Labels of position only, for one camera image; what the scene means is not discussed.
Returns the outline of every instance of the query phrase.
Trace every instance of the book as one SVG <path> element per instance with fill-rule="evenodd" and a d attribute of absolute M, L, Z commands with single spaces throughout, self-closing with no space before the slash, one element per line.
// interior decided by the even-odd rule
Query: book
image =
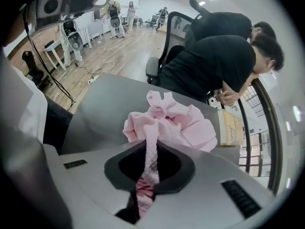
<path fill-rule="evenodd" d="M 243 121 L 234 114 L 218 111 L 220 127 L 220 145 L 234 146 L 244 144 Z"/>

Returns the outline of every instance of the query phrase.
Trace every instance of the wooden floor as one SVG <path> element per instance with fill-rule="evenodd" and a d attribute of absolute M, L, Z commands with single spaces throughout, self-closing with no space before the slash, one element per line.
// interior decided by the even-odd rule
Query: wooden floor
<path fill-rule="evenodd" d="M 134 29 L 133 33 L 126 34 L 125 38 L 112 40 L 110 39 L 110 33 L 107 33 L 103 37 L 102 43 L 98 44 L 98 41 L 99 38 L 94 39 L 91 42 L 91 49 L 86 47 L 81 51 L 82 62 L 77 62 L 77 64 L 79 67 L 86 67 L 86 69 L 76 67 L 74 55 L 72 55 L 71 66 L 66 71 L 58 67 L 52 74 L 77 102 L 70 109 L 71 113 L 75 112 L 90 88 L 88 80 L 91 78 L 91 74 L 88 72 L 92 73 L 98 69 L 105 72 L 113 67 L 112 62 L 114 62 L 114 67 L 107 73 L 146 82 L 146 63 L 152 56 L 161 56 L 165 44 L 165 33 L 156 33 L 155 30 L 150 28 L 137 28 Z M 68 109 L 70 107 L 70 99 L 55 84 L 44 92 L 63 108 Z"/>

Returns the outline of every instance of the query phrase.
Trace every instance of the white pants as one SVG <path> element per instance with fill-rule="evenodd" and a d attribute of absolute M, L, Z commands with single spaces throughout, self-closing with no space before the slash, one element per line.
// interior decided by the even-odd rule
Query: white pants
<path fill-rule="evenodd" d="M 120 19 L 120 25 L 119 25 L 120 36 L 125 36 L 121 18 L 119 17 L 119 19 Z M 111 31 L 111 37 L 115 37 L 116 36 L 115 29 L 111 26 L 111 23 L 110 23 L 110 31 Z"/>
<path fill-rule="evenodd" d="M 62 33 L 61 33 L 61 46 L 62 46 L 62 49 L 63 49 L 63 57 L 65 59 L 65 65 L 70 66 L 71 65 L 70 49 L 72 47 L 69 44 L 68 38 L 66 36 L 64 38 Z M 74 51 L 75 59 L 79 62 L 82 61 L 81 52 L 76 51 L 74 49 L 73 49 L 73 51 Z"/>
<path fill-rule="evenodd" d="M 133 20 L 134 20 L 134 15 L 127 17 L 127 22 L 128 22 L 128 31 L 132 32 L 132 26 L 133 26 Z"/>

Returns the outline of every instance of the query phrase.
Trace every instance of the crumpled pink garment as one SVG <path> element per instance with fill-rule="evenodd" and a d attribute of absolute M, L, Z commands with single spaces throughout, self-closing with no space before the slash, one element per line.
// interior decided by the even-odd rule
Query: crumpled pink garment
<path fill-rule="evenodd" d="M 129 142 L 146 140 L 145 167 L 136 184 L 140 216 L 152 203 L 152 187 L 159 183 L 157 170 L 157 140 L 168 140 L 192 148 L 210 152 L 216 145 L 216 133 L 210 120 L 193 105 L 184 106 L 176 102 L 172 93 L 149 91 L 150 105 L 146 113 L 129 113 L 123 133 Z"/>

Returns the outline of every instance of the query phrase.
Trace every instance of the black hair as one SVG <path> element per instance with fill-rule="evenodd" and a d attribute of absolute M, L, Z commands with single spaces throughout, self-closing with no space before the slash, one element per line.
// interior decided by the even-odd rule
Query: black hair
<path fill-rule="evenodd" d="M 282 69 L 284 65 L 284 53 L 275 39 L 264 34 L 259 34 L 251 44 L 257 47 L 264 57 L 270 57 L 271 60 L 275 60 L 275 71 Z"/>
<path fill-rule="evenodd" d="M 265 35 L 270 36 L 270 37 L 272 37 L 273 39 L 276 40 L 275 31 L 272 29 L 271 25 L 269 25 L 267 22 L 264 22 L 264 21 L 258 22 L 253 27 L 262 28 L 262 33 L 264 33 Z"/>

